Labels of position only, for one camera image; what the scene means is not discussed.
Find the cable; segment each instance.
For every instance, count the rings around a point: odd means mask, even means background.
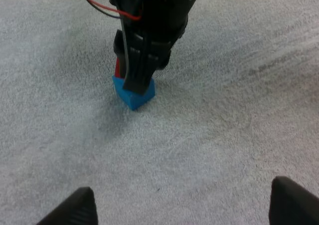
[[[112,15],[112,14],[109,14],[103,10],[101,10],[100,8],[103,8],[103,9],[107,9],[107,10],[110,10],[110,11],[114,11],[114,12],[117,12],[131,20],[140,20],[142,18],[141,15],[139,16],[134,16],[132,14],[129,14],[125,11],[122,11],[122,10],[119,10],[119,9],[114,9],[114,8],[111,8],[111,7],[108,7],[108,6],[105,6],[105,5],[102,5],[94,0],[86,0],[91,6],[93,6],[95,9],[97,9],[99,12],[103,13],[103,14],[106,14],[107,16],[110,16],[110,17],[113,17],[113,18],[116,18],[116,19],[119,19],[120,17],[119,16],[115,16],[115,15]]]
[[[101,12],[102,14],[105,14],[109,17],[112,17],[112,18],[115,18],[115,19],[120,19],[119,16],[116,16],[116,15],[112,15],[112,14],[109,14],[103,10],[101,10],[100,8],[98,8],[96,5],[94,5],[90,0],[86,0],[92,7],[94,7],[95,9],[97,9],[99,12]]]

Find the carpet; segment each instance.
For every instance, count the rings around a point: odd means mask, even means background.
[[[35,224],[81,186],[102,225],[266,225],[277,175],[319,195],[318,8],[197,0],[132,112],[111,79],[118,20],[0,0],[0,225]]]

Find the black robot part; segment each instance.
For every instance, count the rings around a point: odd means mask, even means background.
[[[123,17],[122,31],[114,41],[121,71],[125,72],[124,89],[144,94],[155,70],[167,66],[171,48],[184,33],[195,1],[110,0],[120,10],[142,14],[139,21]]]

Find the red object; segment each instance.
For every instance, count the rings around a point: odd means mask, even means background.
[[[116,78],[121,78],[121,73],[120,73],[120,60],[117,58],[116,59],[116,66],[115,66],[115,74],[114,76]]]

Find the blue cube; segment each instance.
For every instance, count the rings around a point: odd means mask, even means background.
[[[117,94],[132,110],[138,109],[155,96],[155,83],[153,79],[151,79],[150,86],[144,95],[123,89],[124,79],[115,76],[113,76],[112,79]]]

